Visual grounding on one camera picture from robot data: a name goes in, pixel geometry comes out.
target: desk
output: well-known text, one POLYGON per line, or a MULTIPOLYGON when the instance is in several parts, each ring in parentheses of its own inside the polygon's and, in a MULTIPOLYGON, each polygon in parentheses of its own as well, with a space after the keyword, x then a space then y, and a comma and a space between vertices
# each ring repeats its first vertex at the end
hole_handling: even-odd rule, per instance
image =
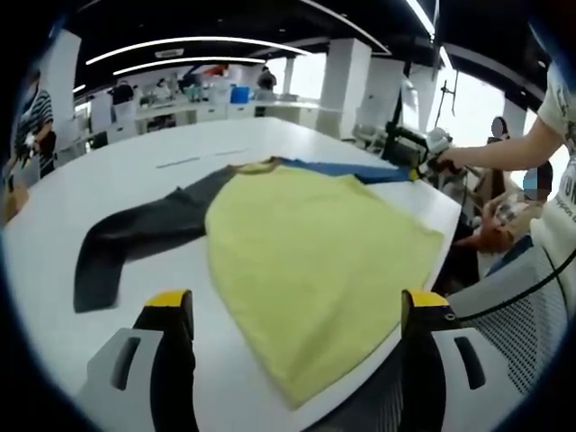
MULTIPOLYGON (((193 291, 197 360, 193 398, 201 431, 300 431, 348 398, 389 355, 400 340, 399 328, 357 368, 290 411, 212 286, 205 238, 126 264, 116 309, 74 313, 77 256, 95 223, 162 197, 179 185, 189 185, 227 164, 272 155, 388 166, 352 145, 289 122, 271 118, 210 121, 101 148, 31 188, 28 204, 4 230, 7 271, 31 346, 67 394, 77 394, 86 379, 86 363, 116 330, 131 327, 146 300, 170 289, 193 291), (157 168, 170 159, 194 156, 201 158, 157 168)), ((420 181, 370 188, 445 234, 425 287, 429 290, 450 247, 460 206, 420 181)))

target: black cable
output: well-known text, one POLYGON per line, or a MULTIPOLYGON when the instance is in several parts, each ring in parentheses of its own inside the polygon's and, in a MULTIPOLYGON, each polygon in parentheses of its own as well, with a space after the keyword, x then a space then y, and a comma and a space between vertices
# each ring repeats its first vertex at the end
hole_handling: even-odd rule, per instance
POLYGON ((469 315, 467 317, 458 317, 458 319, 460 321, 475 320, 479 317, 483 317, 485 315, 488 315, 489 313, 493 313, 495 311, 499 311, 501 309, 504 309, 504 308, 508 307, 509 305, 517 302, 518 300, 522 300, 523 298, 527 297, 528 295, 535 293, 540 288, 543 288, 544 286, 548 285, 553 279, 556 279, 560 275, 560 273, 563 272, 566 269, 566 267, 568 267, 570 265, 570 263, 574 260, 575 257, 576 257, 576 248, 572 251, 571 254, 568 255, 568 257, 566 258, 566 260, 563 262, 562 265, 560 265, 558 268, 556 268, 553 272, 551 272, 542 281, 535 283, 532 287, 528 288, 526 291, 521 292, 520 294, 518 294, 518 295, 512 297, 511 299, 508 299, 508 300, 506 300, 500 304, 497 304, 496 306, 492 306, 491 308, 488 308, 487 310, 483 310, 482 312, 478 312, 478 313, 473 313, 472 315, 469 315))

